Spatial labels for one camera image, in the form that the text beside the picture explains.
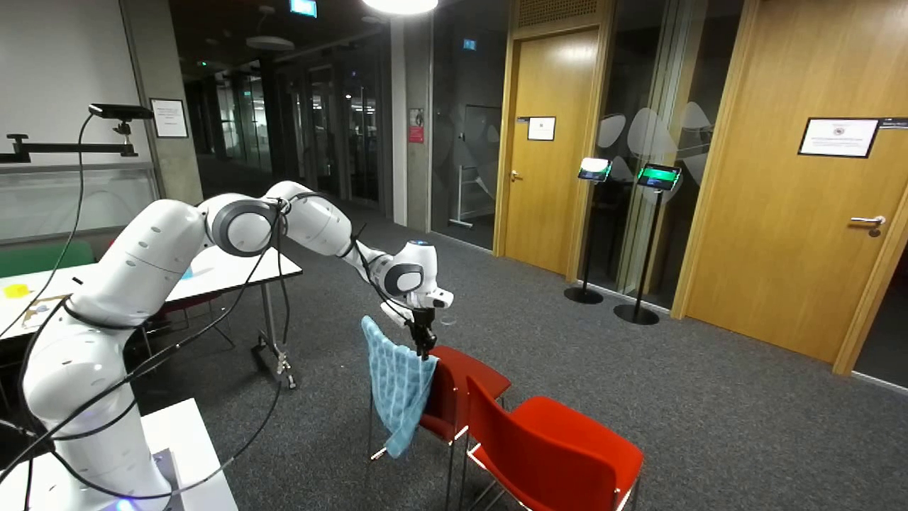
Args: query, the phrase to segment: ceiling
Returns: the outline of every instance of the ceiling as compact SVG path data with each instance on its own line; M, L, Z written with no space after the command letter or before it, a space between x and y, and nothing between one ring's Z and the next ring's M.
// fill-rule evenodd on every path
M387 24L363 0L321 0L319 19L289 14L289 0L170 0L170 14L186 78L254 63L247 37L284 37L304 51Z

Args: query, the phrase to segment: white wall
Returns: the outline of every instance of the white wall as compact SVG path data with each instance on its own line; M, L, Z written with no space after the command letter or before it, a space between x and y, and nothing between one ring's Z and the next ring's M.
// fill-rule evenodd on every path
M0 0L0 153L11 153L6 134L77 141L91 102L140 102L119 2ZM123 141L112 126L112 118L94 118L85 141ZM150 161L142 121L133 121L133 143L140 159L96 153L85 161ZM74 165L77 156L33 161Z

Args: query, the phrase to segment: table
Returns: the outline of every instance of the table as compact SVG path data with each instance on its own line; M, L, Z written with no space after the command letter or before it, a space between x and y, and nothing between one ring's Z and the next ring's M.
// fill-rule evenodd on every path
M238 288L247 283L257 260L258 257L238 257L220 246L209 246L193 257L190 270L179 277L179 283L167 295L167 302L183 302L190 297ZM34 335L43 325L43 320L55 311L55 305L72 291L77 291L79 280L91 277L94 266L96 263L60 266L50 288L34 302L33 297L50 280L52 270L0 277L0 331L10 325L0 342L11 338ZM278 338L275 338L278 325L275 325L271 283L288 274L302 274L302 273L304 270L289 257L278 254L278 249L267 249L251 277L251 283L262 287L262 302L265 302L265 335L258 338L257 354L262 352L275 354L272 376L288 388L296 388L296 375L288 352L278 346Z
M142 416L149 447L163 461L174 487L193 486L214 473L221 461L206 429L197 399L183 399ZM34 457L33 507L60 507L55 486L72 476L52 454ZM0 486L0 507L24 507L26 461L21 461ZM233 491L226 473L217 473L199 487L183 493L174 504L183 511L237 511Z

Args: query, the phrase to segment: door frame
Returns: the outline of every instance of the door frame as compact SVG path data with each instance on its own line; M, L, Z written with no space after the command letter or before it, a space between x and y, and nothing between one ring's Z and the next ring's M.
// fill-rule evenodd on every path
M492 251L509 257L509 210L512 210L512 165L515 165L515 125L518 125L518 77L519 77L519 46L529 38L545 38L559 37L572 31L596 31L596 63L592 77L592 95L589 95L589 118L586 118L586 151L592 153L596 148L596 131L603 115L603 95L609 94L609 57L611 57L611 29L614 29L614 6L616 0L592 0L596 2L592 14L569 16L569 19L550 19L539 24L518 24L519 19L519 0L512 0L512 29L509 29L509 47L505 47L505 85L502 85L502 118L501 118L501 159L498 159L498 203L495 203L495 243ZM573 280L579 274L579 257L586 243L586 219L592 210L592 186L586 192L572 196L572 213L569 213L569 254L559 274Z
M735 114L739 114L735 104L741 99L748 67L750 67L750 58L756 51L760 6L763 6L763 0L748 0L743 11L741 11L739 41L732 51L728 88L725 88L722 107L719 107L716 141L712 141L712 151L709 151L709 159L705 166L701 202L698 202L689 241L687 241L687 251L685 251L672 317L687 317L689 291L694 291L697 277L709 277L707 273L701 274L698 270L701 270L701 251L705 251L705 237L707 237L707 219L712 213L712 203L719 196L719 180L722 180L722 175L719 175L722 169L716 166L716 161L725 161L728 148L731 148L731 131L725 131L725 125L732 125ZM847 338L840 339L840 348L831 359L831 372L853 375L857 354L867 346L867 338L870 338L874 317L881 311L881 302L888 291L895 270L904 257L905 243L908 243L908 186L904 190L899 207L897 207L897 213L881 241L881 254L877 254L871 274L863 287L863 295L854 305Z

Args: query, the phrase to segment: gray carpet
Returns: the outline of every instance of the gray carpet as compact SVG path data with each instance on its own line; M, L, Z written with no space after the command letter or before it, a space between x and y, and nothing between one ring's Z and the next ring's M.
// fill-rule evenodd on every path
M457 291L437 320L461 346L515 379L509 402L555 395L614 425L648 454L641 511L654 507L908 507L908 396L826 366L705 325L663 317L633 325L611 308L562 297L566 280L453 237L353 213L366 243L399 251L406 237L440 249L440 280ZM359 320L379 308L342 260L289 249L289 352L302 386L281 396L258 443L228 470L244 511L444 507L445 444L417 433L401 459L366 470L370 388ZM221 457L258 425L272 395L251 356L258 295L220 335L140 382L146 412L193 395ZM468 470L465 493L484 486Z

